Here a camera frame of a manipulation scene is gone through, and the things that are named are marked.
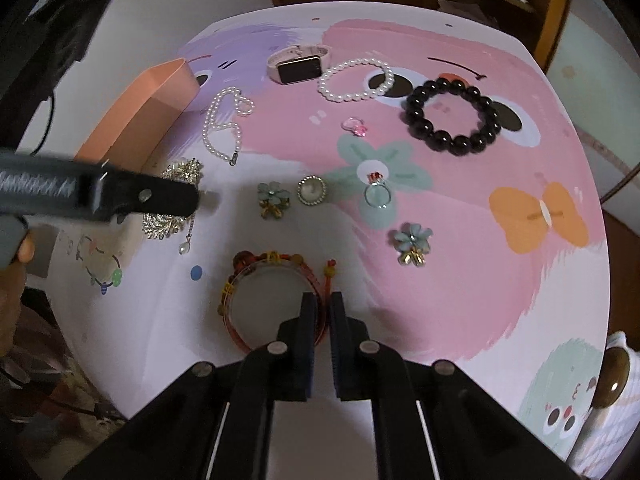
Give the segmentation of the left hand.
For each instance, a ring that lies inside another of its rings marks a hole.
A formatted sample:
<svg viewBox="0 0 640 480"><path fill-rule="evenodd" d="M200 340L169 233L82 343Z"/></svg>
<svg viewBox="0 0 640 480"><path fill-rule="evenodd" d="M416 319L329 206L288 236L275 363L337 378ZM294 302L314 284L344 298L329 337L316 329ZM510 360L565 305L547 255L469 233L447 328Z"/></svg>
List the left hand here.
<svg viewBox="0 0 640 480"><path fill-rule="evenodd" d="M26 284L26 264L35 255L35 242L27 233L16 254L16 260L0 275L0 356L6 356L13 347L18 318L21 314L21 296Z"/></svg>

